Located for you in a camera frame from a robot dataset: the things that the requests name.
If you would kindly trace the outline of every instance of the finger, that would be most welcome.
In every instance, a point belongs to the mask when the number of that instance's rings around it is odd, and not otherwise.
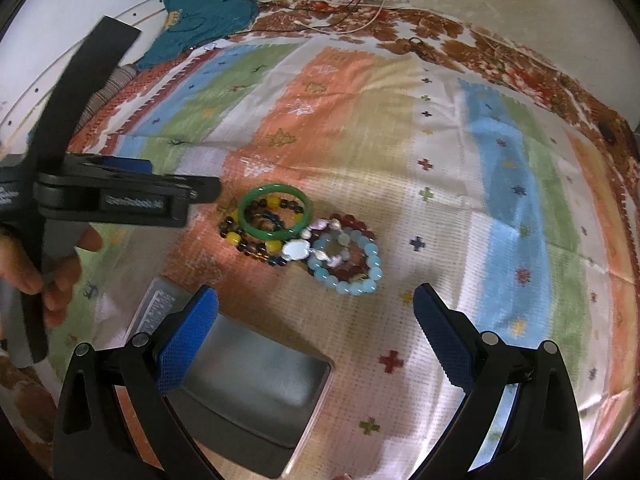
[[[71,303],[73,294],[74,291],[72,288],[69,290],[60,290],[55,283],[52,283],[45,289],[42,294],[42,299],[46,309],[54,312],[65,310],[68,304]]]
[[[58,262],[54,283],[60,290],[69,290],[80,280],[81,274],[80,258],[77,254],[72,254]]]
[[[63,310],[45,310],[44,324],[48,328],[55,328],[62,325],[66,318],[66,308]]]
[[[0,236],[0,276],[25,294],[42,290],[42,277],[24,252],[22,244],[12,236]]]
[[[89,226],[89,228],[80,237],[78,247],[85,251],[97,253],[97,251],[102,248],[102,237],[100,236],[100,233],[92,226]]]

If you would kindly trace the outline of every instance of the blue stripe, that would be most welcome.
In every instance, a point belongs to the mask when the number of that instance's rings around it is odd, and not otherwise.
[[[551,321],[551,276],[538,184],[527,164],[523,134],[513,123],[497,91],[460,80],[465,92],[468,125],[482,167],[487,213],[492,217],[484,262],[482,295],[474,323],[492,330],[507,344],[537,348],[548,337]],[[505,167],[509,162],[513,167]],[[520,226],[528,235],[520,235]],[[530,273],[528,283],[519,283]],[[512,322],[524,325],[515,336]],[[507,388],[487,439],[473,467],[488,462],[506,424],[515,388]]]
[[[195,94],[209,86],[222,72],[241,61],[244,54],[255,49],[255,45],[239,45],[223,49],[220,54],[205,62],[196,72],[185,78],[158,106],[149,110],[126,139],[138,137],[144,141],[144,137],[159,135],[164,126]],[[144,142],[125,140],[120,145],[118,156],[136,157],[143,147]]]

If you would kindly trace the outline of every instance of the wire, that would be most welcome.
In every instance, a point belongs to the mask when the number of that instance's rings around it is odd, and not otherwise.
[[[371,18],[365,25],[358,27],[358,28],[354,28],[353,30],[343,30],[340,32],[332,32],[330,30],[322,30],[322,28],[319,27],[311,27],[310,25],[305,25],[302,22],[299,21],[295,21],[294,23],[297,25],[303,25],[303,27],[305,28],[311,28],[312,30],[317,30],[318,32],[324,32],[325,34],[351,34],[353,32],[358,32],[359,30],[362,30],[363,28],[367,28],[369,27],[369,25],[371,25],[371,23],[375,22],[378,18],[378,16],[380,15],[380,12],[382,12],[383,7],[385,6],[385,2],[386,0],[382,0],[382,3],[380,4],[380,7],[378,8],[378,12],[376,12],[376,15]],[[334,25],[325,25],[324,27],[335,27],[335,25],[337,25],[337,23],[335,23]]]
[[[257,0],[252,0],[254,2],[257,2],[259,4],[265,4],[264,2],[258,2]],[[281,6],[279,4],[276,4],[277,6],[283,8],[283,9],[289,9],[289,10],[308,10],[309,12],[324,12],[327,14],[337,14],[338,12],[343,12],[344,10],[348,10],[347,14],[341,19],[338,20],[338,22],[335,23],[331,23],[329,25],[319,25],[318,27],[311,27],[309,25],[304,25],[302,22],[299,22],[298,20],[296,20],[294,23],[297,25],[303,25],[304,28],[298,28],[298,29],[252,29],[252,30],[244,30],[242,32],[236,32],[234,34],[229,34],[229,36],[238,36],[239,34],[251,34],[252,32],[304,32],[307,29],[311,29],[311,30],[317,30],[318,32],[324,32],[324,30],[321,30],[322,28],[328,28],[328,27],[336,27],[337,25],[340,25],[342,22],[344,22],[346,19],[348,19],[348,17],[350,17],[355,11],[356,8],[360,5],[362,0],[351,0],[346,6],[344,6],[343,9],[341,10],[315,10],[315,9],[301,9],[301,8],[295,8],[295,7],[288,7],[288,6]],[[357,28],[355,30],[350,30],[348,32],[336,32],[335,34],[351,34],[352,32],[356,32],[358,30],[362,30],[363,28],[369,27],[369,25],[371,23],[373,23],[378,16],[380,15],[380,12],[382,12],[382,8],[384,6],[386,0],[383,0],[382,5],[380,5],[380,8],[378,9],[378,12],[376,13],[375,17],[373,18],[373,20],[371,20],[369,23],[367,23],[366,25],[364,25],[363,27]]]

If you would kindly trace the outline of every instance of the colorful rug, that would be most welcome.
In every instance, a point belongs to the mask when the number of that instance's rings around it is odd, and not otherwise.
[[[412,313],[412,291],[430,282],[479,330],[520,346],[558,343],[591,472],[637,404],[640,218],[628,126],[548,61],[427,11],[384,10],[354,34],[282,32],[344,16],[331,8],[272,2],[254,29],[280,32],[234,36],[142,73],[74,139],[73,151],[148,158],[156,173],[219,176],[223,193],[181,232],[97,226],[106,247],[82,255],[51,365],[62,376],[84,340],[121,344],[157,275],[192,291],[207,283],[225,315],[335,362],[291,478],[408,478],[462,398]],[[377,10],[359,7],[338,28]],[[379,290],[339,296],[303,269],[273,269],[226,245],[221,218],[267,182],[303,189],[319,215],[364,220],[382,250]],[[43,390],[6,361],[0,384],[3,407]],[[476,465],[491,457],[513,394]],[[22,404],[24,439],[50,446],[52,410],[38,425],[36,407]],[[227,479],[258,478],[208,456]]]

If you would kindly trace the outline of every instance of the metal screw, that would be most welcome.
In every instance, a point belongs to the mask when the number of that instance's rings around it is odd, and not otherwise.
[[[493,332],[482,332],[482,341],[487,343],[488,345],[497,345],[500,338],[495,335]]]
[[[131,339],[131,343],[133,344],[133,346],[137,348],[140,348],[141,346],[146,345],[148,342],[149,342],[149,336],[144,332],[140,332],[139,334],[136,334]]]
[[[542,344],[542,348],[545,349],[549,354],[555,354],[558,351],[558,346],[553,341],[545,341]]]
[[[83,356],[89,351],[89,345],[87,343],[80,343],[76,347],[76,355]]]

